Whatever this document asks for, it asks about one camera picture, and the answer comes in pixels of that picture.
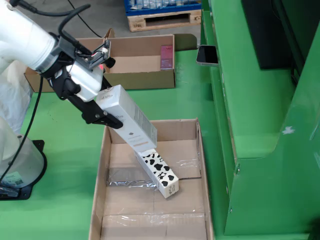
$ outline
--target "cow print box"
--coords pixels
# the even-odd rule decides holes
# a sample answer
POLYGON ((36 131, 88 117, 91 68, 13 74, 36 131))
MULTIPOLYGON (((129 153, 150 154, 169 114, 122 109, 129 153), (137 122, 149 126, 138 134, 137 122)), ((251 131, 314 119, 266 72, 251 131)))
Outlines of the cow print box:
POLYGON ((164 198, 179 190, 179 179, 155 149, 135 152, 135 156, 164 198))

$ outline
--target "black mount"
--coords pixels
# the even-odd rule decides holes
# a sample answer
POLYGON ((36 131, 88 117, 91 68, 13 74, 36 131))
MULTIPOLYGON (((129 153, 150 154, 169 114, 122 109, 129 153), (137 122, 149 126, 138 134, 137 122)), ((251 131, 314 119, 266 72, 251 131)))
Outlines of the black mount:
MULTIPOLYGON (((87 124, 106 125, 114 129, 121 128, 123 123, 112 114, 103 111, 94 100, 84 102, 76 96, 81 87, 72 81, 71 75, 66 69, 66 66, 72 65, 75 61, 90 71, 102 63, 106 64, 108 68, 113 67, 116 61, 110 57, 110 41, 105 41, 93 51, 93 54, 87 55, 79 53, 81 50, 75 48, 64 38, 54 37, 58 39, 58 44, 53 48, 51 55, 58 56, 58 58, 47 71, 41 73, 41 76, 48 80, 50 86, 61 100, 68 99, 82 112, 82 118, 87 124)), ((110 83, 103 76, 100 90, 110 87, 110 83)))
POLYGON ((5 195, 5 194, 0 194, 0 201, 5 201, 5 200, 27 200, 27 199, 29 199, 30 196, 31 196, 32 188, 44 176, 44 174, 45 174, 45 172, 47 170, 47 165, 48 165, 46 155, 43 152, 44 146, 45 146, 45 142, 43 140, 33 140, 32 142, 35 145, 35 147, 39 150, 41 155, 43 156, 44 164, 43 164, 42 172, 29 185, 27 185, 25 187, 22 187, 22 188, 12 188, 12 191, 15 191, 15 192, 17 191, 18 192, 18 196, 17 197, 12 197, 12 196, 8 196, 8 195, 5 195))

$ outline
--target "wooden pallet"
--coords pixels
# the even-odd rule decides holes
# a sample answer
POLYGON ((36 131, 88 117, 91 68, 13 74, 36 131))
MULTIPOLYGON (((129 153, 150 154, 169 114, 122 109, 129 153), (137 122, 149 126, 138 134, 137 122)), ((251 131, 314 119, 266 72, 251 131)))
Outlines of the wooden pallet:
POLYGON ((199 25, 201 10, 128 16, 131 32, 199 25))

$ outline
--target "blue crate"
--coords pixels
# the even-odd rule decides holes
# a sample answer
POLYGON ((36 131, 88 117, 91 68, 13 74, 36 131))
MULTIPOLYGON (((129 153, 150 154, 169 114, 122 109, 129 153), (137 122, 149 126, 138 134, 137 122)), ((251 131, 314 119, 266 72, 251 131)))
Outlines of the blue crate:
POLYGON ((190 10, 199 10, 201 9, 201 3, 192 2, 192 0, 154 0, 155 4, 164 6, 165 3, 170 2, 170 5, 165 7, 150 8, 154 5, 150 4, 150 0, 134 0, 134 5, 139 6, 141 9, 131 9, 131 1, 124 0, 125 14, 127 16, 136 16, 136 15, 147 15, 147 14, 160 14, 160 13, 171 13, 171 12, 180 12, 180 11, 190 11, 190 10))

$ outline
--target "green table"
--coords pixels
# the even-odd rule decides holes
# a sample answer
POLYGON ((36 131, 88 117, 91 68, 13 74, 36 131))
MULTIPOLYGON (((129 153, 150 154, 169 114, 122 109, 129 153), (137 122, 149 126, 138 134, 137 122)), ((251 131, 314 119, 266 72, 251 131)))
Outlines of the green table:
MULTIPOLYGON (((226 177, 210 72, 196 65, 197 51, 176 53, 176 88, 129 94, 150 120, 199 118, 214 227, 222 233, 228 210, 226 177)), ((31 99, 25 132, 37 94, 31 99)), ((81 113, 55 93, 43 93, 29 133, 45 141, 48 167, 26 201, 0 202, 0 238, 86 240, 104 127, 87 125, 81 113)))

